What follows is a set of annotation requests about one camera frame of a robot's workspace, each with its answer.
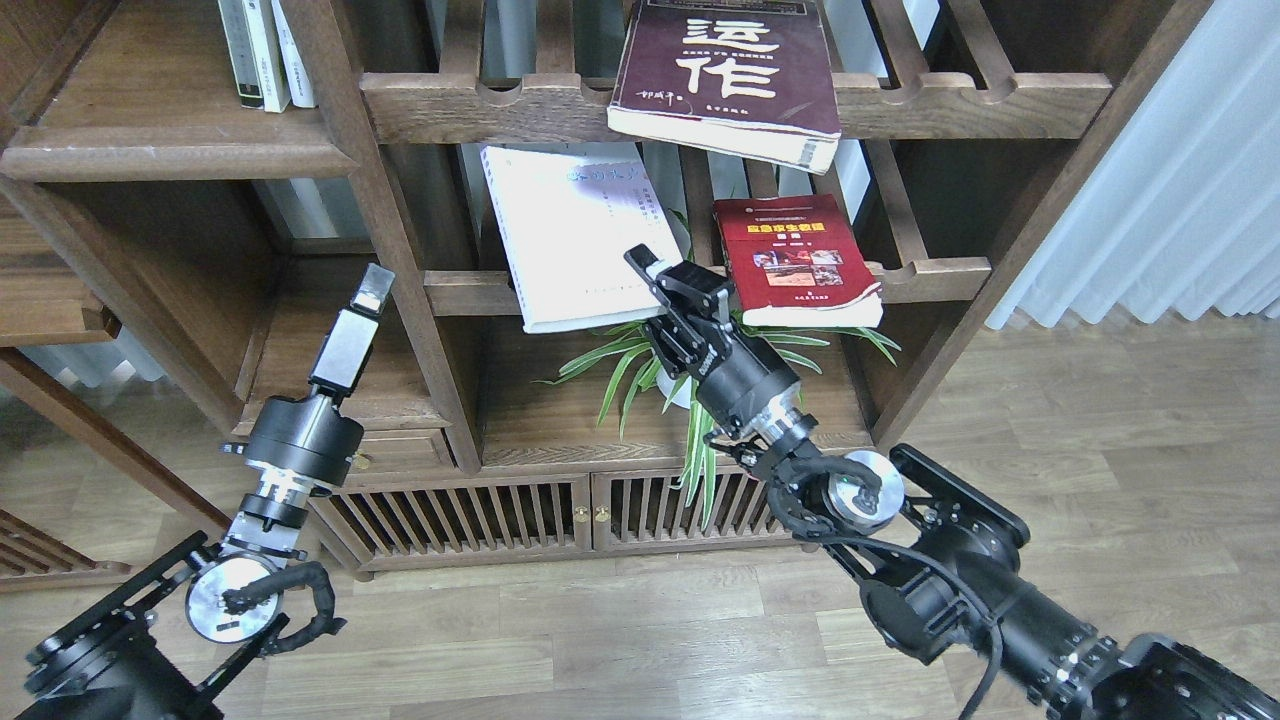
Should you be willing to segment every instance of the book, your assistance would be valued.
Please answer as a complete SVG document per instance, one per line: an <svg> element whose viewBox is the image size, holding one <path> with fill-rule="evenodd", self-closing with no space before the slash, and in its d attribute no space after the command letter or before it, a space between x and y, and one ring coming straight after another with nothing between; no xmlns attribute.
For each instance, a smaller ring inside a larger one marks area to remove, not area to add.
<svg viewBox="0 0 1280 720"><path fill-rule="evenodd" d="M227 50L230 53L232 74L236 77L241 106L261 108L262 87L257 82L257 65L253 63L253 46L244 5L241 0L218 0L218 10L223 17L223 35L227 36Z"/></svg>
<svg viewBox="0 0 1280 720"><path fill-rule="evenodd" d="M717 200L716 222L742 322L758 327L874 328L876 282L831 195Z"/></svg>
<svg viewBox="0 0 1280 720"><path fill-rule="evenodd" d="M262 109L268 113L283 113L289 106L289 85L284 79L284 65L280 61L280 38L275 31L271 0L241 1L248 27L250 47L253 51L253 67L257 69L257 83L262 90Z"/></svg>
<svg viewBox="0 0 1280 720"><path fill-rule="evenodd" d="M622 254L643 242L676 264L680 249L635 146L611 155L480 152L526 333L662 313Z"/></svg>
<svg viewBox="0 0 1280 720"><path fill-rule="evenodd" d="M609 128L826 173L841 124L813 0L640 0Z"/></svg>
<svg viewBox="0 0 1280 720"><path fill-rule="evenodd" d="M289 22L284 17L284 8L280 0L271 0L271 12L275 15L275 31L280 37L280 59L284 61L284 77L289 81L289 99L298 108L315 108L316 99L311 91L311 78L307 69L302 67L302 54L293 42L293 33L289 31Z"/></svg>

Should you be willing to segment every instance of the white book spine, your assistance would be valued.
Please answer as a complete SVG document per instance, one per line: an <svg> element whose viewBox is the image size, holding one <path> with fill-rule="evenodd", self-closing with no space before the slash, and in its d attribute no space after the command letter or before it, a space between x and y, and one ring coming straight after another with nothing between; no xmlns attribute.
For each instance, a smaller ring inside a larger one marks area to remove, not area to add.
<svg viewBox="0 0 1280 720"><path fill-rule="evenodd" d="M280 36L280 56L284 60L284 74L289 78L289 95L293 96L293 104L298 108L315 108L316 97L311 92L311 78L307 77L307 69L302 65L302 54L298 53L298 46L293 42L293 32L289 29L289 22L284 17L280 0L271 0L271 10L275 13L275 29Z"/></svg>
<svg viewBox="0 0 1280 720"><path fill-rule="evenodd" d="M253 47L244 18L244 5L241 0L218 0L218 10L223 17L223 33L227 36L227 50L232 58L232 74L236 77L236 91L244 108L262 106L262 88L257 82L257 67L253 64Z"/></svg>
<svg viewBox="0 0 1280 720"><path fill-rule="evenodd" d="M266 6L270 0L243 0L244 18L250 45L253 49L257 81L262 88L262 109L268 113L283 113L289 105L289 85L284 81L284 68L280 63L275 15Z"/></svg>

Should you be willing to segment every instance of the wooden floor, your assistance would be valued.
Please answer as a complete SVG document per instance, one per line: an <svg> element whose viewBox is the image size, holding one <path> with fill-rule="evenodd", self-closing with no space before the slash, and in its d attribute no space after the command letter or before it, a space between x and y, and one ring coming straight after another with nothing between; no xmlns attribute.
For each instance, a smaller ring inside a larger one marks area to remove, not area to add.
<svg viewBox="0 0 1280 720"><path fill-rule="evenodd" d="M173 388L87 395L220 507L255 487ZM0 506L95 560L143 564L189 532L17 402L0 420ZM1062 605L1280 691L1280 323L983 333L908 439L1028 521L1023 577ZM797 548L335 584L351 624L252 665L219 701L229 717L936 719L982 669L963 648L931 667L888 651L854 585ZM0 594L0 714L28 705L26 651L104 592ZM154 634L188 676L225 656L180 598L160 610ZM1001 679L979 716L1043 714Z"/></svg>

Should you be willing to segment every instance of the cabinet door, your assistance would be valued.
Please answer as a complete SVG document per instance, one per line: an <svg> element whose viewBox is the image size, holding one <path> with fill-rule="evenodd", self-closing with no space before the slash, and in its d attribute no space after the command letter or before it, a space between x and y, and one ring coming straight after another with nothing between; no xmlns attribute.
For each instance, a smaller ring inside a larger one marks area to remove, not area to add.
<svg viewBox="0 0 1280 720"><path fill-rule="evenodd" d="M311 506L360 571L552 560L591 550L586 475L343 488Z"/></svg>
<svg viewBox="0 0 1280 720"><path fill-rule="evenodd" d="M596 551L676 552L794 542L769 511L764 483L744 473L718 473L712 512L703 527L705 486L689 502L675 488L678 470L591 475L591 539Z"/></svg>

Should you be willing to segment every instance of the robotic arm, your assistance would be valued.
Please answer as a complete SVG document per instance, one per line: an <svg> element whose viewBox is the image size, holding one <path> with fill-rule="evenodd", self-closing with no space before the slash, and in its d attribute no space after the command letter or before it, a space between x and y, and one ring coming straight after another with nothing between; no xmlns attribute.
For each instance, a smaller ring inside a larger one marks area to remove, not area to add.
<svg viewBox="0 0 1280 720"><path fill-rule="evenodd" d="M338 313L311 370L305 398L271 397L248 443L223 450L261 473L221 541L195 533L27 653L24 684L36 703L19 720L216 720L214 698L255 657L297 650L346 620L319 562L296 550L308 497L340 487L364 437L338 406L356 388L394 274L369 265L351 304ZM155 606L183 583L187 619L204 638L243 643L204 682L191 684L148 634ZM311 588L316 615L279 637L289 618L284 591Z"/></svg>
<svg viewBox="0 0 1280 720"><path fill-rule="evenodd" d="M1004 671L1050 720L1280 720L1275 698L1194 648L1144 634L1121 650L1020 579L1027 524L918 450L823 455L809 439L817 420L795 402L799 377L730 316L730 281L643 245L626 259L666 309L645 337L668 374L699 382L718 424L705 442L765 483L783 527L852 578L884 642L924 665L957 643L987 659L961 719ZM924 495L908 496L906 480ZM870 537L899 514L919 530L910 547Z"/></svg>

